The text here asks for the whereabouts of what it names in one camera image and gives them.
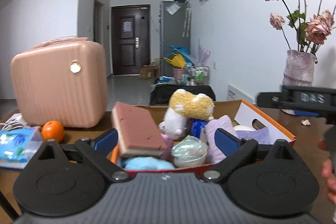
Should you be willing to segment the person right hand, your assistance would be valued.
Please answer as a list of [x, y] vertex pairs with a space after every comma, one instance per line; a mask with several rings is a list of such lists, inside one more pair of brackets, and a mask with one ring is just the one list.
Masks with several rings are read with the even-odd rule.
[[336, 203], [336, 179], [333, 173], [333, 164], [327, 159], [322, 164], [322, 177], [326, 179], [327, 199], [335, 205]]

